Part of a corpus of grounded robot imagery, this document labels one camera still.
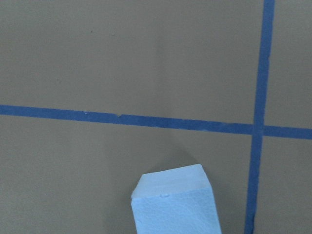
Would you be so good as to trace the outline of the light blue foam block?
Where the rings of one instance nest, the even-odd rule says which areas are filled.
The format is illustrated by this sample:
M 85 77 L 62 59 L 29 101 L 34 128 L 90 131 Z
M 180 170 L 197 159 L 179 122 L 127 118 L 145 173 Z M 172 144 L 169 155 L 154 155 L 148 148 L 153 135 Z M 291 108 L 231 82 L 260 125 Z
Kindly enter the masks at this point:
M 220 234 L 212 186 L 201 164 L 143 174 L 132 192 L 139 234 Z

